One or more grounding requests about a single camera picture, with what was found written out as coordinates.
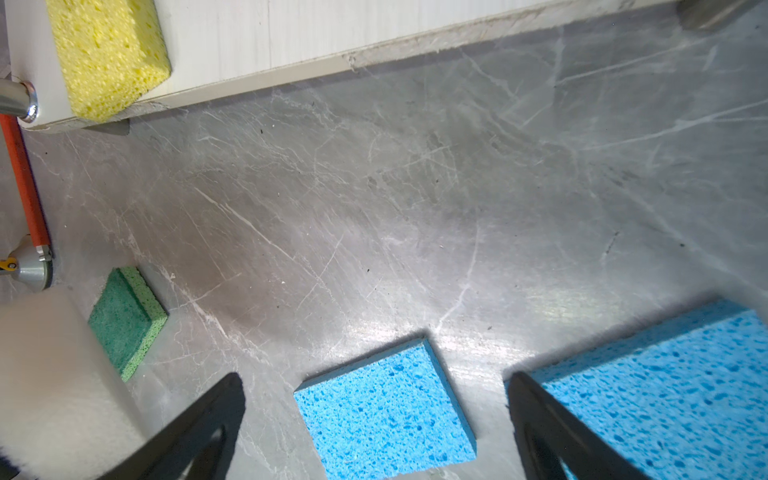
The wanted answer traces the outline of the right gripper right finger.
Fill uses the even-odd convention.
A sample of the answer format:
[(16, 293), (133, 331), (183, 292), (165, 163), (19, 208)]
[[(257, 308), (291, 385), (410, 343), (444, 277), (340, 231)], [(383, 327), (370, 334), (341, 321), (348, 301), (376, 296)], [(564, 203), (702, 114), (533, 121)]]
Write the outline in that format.
[(645, 479), (525, 372), (507, 382), (510, 418), (528, 479)]

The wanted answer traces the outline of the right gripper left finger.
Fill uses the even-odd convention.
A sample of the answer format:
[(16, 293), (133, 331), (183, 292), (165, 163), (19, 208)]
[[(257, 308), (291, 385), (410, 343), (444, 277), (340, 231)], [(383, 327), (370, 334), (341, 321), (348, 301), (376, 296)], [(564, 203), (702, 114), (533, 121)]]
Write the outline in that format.
[(230, 372), (104, 479), (224, 479), (246, 409)]

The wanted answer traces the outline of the beige foam sponge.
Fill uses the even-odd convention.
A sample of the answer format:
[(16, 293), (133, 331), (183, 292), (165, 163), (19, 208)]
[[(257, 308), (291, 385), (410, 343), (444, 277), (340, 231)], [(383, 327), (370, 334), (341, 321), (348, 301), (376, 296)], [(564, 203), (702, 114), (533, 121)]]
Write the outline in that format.
[(95, 479), (148, 439), (127, 386), (65, 291), (2, 305), (2, 456), (30, 478)]

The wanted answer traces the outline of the green scouring sponge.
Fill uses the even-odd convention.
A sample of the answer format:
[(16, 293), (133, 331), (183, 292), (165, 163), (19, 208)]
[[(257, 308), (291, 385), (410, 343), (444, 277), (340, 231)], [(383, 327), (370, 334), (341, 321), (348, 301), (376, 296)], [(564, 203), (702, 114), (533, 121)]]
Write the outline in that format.
[(144, 360), (168, 320), (140, 271), (113, 269), (93, 307), (88, 325), (111, 364), (127, 382)]

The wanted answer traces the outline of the yellow cellulose sponge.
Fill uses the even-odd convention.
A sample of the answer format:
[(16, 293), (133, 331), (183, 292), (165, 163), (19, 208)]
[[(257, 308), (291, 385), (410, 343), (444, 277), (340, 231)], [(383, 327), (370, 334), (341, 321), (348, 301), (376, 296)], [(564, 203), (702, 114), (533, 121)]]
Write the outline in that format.
[(172, 72), (153, 1), (48, 1), (73, 114), (105, 122)]

